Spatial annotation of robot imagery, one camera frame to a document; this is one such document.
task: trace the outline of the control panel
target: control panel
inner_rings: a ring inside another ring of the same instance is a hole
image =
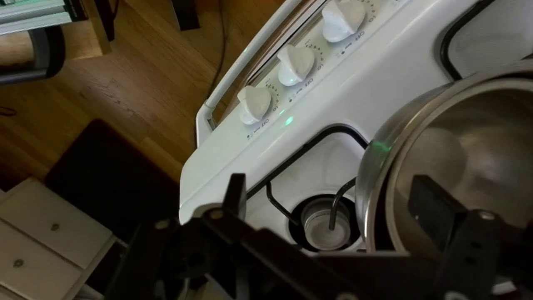
[[[252,85],[239,94],[239,114],[247,139],[282,115],[302,95],[355,52],[409,0],[332,0],[305,34],[297,34],[265,67]]]

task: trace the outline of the drawer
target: drawer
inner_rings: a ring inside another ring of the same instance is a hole
[[[31,300],[61,300],[82,270],[0,222],[0,284]]]
[[[0,219],[82,269],[89,269],[114,237],[36,179],[2,197]]]

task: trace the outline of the white stove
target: white stove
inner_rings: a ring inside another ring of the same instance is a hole
[[[182,170],[180,222],[220,204],[230,175],[245,174],[245,220],[295,244],[294,222],[272,205],[267,184],[289,214],[309,199],[332,199],[357,175],[365,145],[392,114],[452,82],[437,59],[439,45],[449,27],[482,2],[314,2],[214,129],[212,112],[225,90],[299,2],[282,5],[197,115],[199,149]],[[349,190],[345,202],[355,202],[354,195]],[[359,245],[352,240],[342,249]]]

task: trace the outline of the black handle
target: black handle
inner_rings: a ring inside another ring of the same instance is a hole
[[[57,75],[66,62],[66,39],[61,27],[31,30],[34,67],[31,70],[2,74],[0,85],[49,79]]]

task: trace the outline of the wooden floor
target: wooden floor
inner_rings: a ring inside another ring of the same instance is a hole
[[[222,0],[227,70],[284,0]],[[112,54],[69,64],[56,79],[0,87],[0,179],[44,179],[94,119],[102,119],[179,180],[194,119],[220,60],[219,0],[197,0],[200,30],[180,32],[170,0],[122,0]]]

